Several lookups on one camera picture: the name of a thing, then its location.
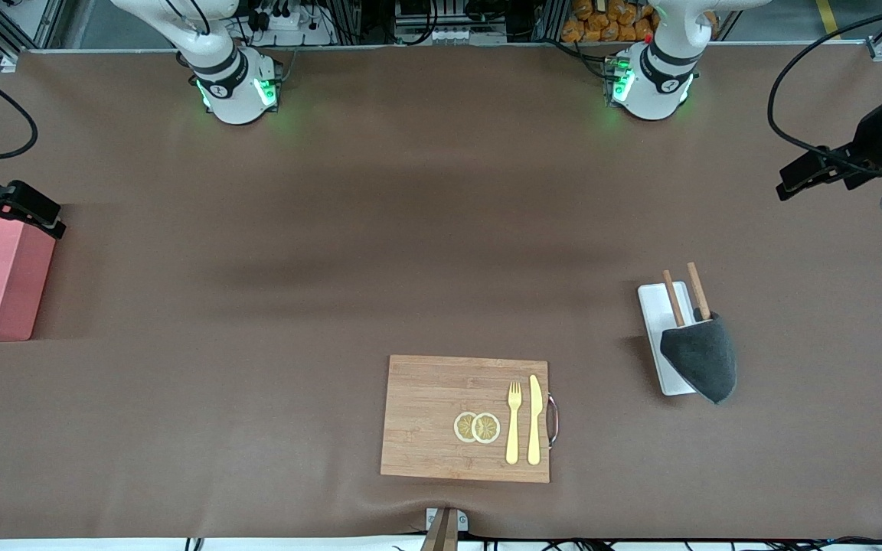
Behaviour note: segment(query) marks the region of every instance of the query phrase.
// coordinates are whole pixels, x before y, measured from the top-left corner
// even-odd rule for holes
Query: wooden fork
[[[519,383],[508,384],[508,439],[505,442],[505,463],[519,461],[519,430],[517,412],[522,406],[522,387]]]

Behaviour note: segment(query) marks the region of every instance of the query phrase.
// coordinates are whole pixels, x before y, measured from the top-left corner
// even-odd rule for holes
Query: brown tablecloth
[[[0,344],[0,537],[882,536],[882,181],[782,204],[794,47],[711,48],[664,122],[552,48],[304,52],[225,126],[172,55],[24,55],[64,207],[34,340]],[[882,64],[830,46],[779,121],[838,145]],[[25,139],[0,100],[0,150]],[[696,261],[728,404],[658,391],[635,289]],[[390,354],[549,360],[550,484],[381,477]]]

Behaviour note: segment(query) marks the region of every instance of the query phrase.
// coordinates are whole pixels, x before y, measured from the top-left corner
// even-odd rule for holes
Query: knife blade
[[[530,465],[540,463],[539,415],[543,412],[543,390],[535,374],[529,376],[529,442],[526,442],[526,460]]]

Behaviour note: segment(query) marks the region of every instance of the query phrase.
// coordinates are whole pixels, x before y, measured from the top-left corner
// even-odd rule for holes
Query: white tray
[[[676,298],[679,300],[679,310],[682,311],[686,325],[693,322],[693,303],[689,300],[689,291],[686,283],[673,282],[676,290]],[[638,289],[638,302],[642,305],[642,317],[645,318],[645,328],[648,332],[648,344],[652,346],[652,359],[655,360],[655,370],[658,372],[658,385],[662,394],[677,396],[679,394],[691,394],[696,392],[683,377],[672,369],[669,360],[662,356],[659,351],[659,343],[662,342],[662,332],[665,329],[676,327],[676,318],[672,314],[672,305],[669,304],[669,295],[665,291],[665,285],[642,285]]]

